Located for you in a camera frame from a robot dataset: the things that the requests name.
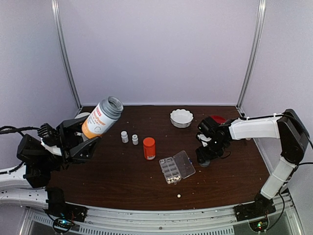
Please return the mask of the grey capped white orange bottle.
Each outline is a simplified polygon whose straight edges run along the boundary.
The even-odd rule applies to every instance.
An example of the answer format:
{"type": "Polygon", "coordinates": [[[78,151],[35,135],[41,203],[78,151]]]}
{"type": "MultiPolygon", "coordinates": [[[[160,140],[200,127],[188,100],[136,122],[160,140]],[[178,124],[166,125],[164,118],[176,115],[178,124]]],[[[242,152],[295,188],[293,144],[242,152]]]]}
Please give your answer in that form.
{"type": "Polygon", "coordinates": [[[115,96],[108,96],[97,104],[82,125],[82,133],[88,138],[100,137],[121,117],[122,102],[115,96]]]}

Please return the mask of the clear plastic pill organizer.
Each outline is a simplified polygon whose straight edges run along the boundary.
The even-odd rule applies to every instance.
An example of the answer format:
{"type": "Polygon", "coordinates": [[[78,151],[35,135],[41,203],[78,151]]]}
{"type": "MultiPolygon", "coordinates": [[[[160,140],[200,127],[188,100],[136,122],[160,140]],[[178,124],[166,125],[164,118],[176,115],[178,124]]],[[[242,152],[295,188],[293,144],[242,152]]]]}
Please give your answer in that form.
{"type": "Polygon", "coordinates": [[[159,165],[165,180],[176,175],[180,175],[181,179],[186,179],[196,173],[191,159],[184,150],[172,157],[159,160],[159,165]]]}

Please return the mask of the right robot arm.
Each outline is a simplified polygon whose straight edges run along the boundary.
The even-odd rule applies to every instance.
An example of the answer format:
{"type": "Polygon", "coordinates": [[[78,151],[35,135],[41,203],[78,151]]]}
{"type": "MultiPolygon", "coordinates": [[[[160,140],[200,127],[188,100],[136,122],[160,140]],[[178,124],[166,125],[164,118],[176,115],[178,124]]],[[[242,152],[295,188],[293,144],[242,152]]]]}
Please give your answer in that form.
{"type": "Polygon", "coordinates": [[[313,145],[308,130],[293,109],[262,117],[231,118],[223,123],[207,117],[198,124],[198,130],[201,146],[196,149],[196,155],[202,167],[222,157],[232,141],[253,139],[266,157],[269,154],[262,144],[274,143],[272,150],[279,154],[279,159],[255,197],[256,202],[251,204],[250,210],[255,216],[269,209],[269,201],[290,180],[302,164],[307,148],[313,145]]]}

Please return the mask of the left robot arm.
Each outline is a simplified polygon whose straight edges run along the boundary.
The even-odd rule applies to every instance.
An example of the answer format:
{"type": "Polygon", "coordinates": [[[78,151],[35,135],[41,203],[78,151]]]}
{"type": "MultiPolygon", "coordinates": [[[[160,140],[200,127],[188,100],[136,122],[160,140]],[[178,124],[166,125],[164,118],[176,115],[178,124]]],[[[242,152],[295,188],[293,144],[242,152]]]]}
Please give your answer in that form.
{"type": "Polygon", "coordinates": [[[53,171],[84,164],[93,157],[101,138],[84,137],[85,120],[86,117],[65,120],[56,128],[48,123],[40,127],[2,127],[2,135],[18,133],[22,139],[17,149],[21,163],[0,172],[0,201],[51,208],[59,217],[68,216],[70,206],[63,190],[47,185],[53,171]]]}

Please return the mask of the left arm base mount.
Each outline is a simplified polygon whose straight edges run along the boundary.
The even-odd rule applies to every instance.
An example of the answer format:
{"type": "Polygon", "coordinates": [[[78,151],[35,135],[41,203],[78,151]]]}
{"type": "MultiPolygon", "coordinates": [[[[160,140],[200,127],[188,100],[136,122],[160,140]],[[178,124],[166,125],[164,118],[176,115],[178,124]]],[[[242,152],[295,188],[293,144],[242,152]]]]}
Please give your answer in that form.
{"type": "Polygon", "coordinates": [[[65,201],[64,192],[60,188],[47,188],[47,199],[45,202],[48,204],[48,208],[44,209],[44,212],[49,216],[56,217],[59,224],[73,226],[74,222],[84,222],[88,208],[75,204],[70,204],[65,201]]]}

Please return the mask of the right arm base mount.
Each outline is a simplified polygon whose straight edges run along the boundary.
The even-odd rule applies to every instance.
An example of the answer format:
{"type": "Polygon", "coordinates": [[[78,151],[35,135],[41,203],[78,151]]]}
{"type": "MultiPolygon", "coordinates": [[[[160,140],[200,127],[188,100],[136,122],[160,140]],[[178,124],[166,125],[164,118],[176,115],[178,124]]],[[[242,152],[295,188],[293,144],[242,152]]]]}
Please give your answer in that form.
{"type": "Polygon", "coordinates": [[[255,195],[254,201],[246,204],[238,204],[234,208],[237,222],[247,220],[253,232],[265,233],[269,228],[270,213],[276,212],[273,198],[267,198],[261,190],[255,195]]]}

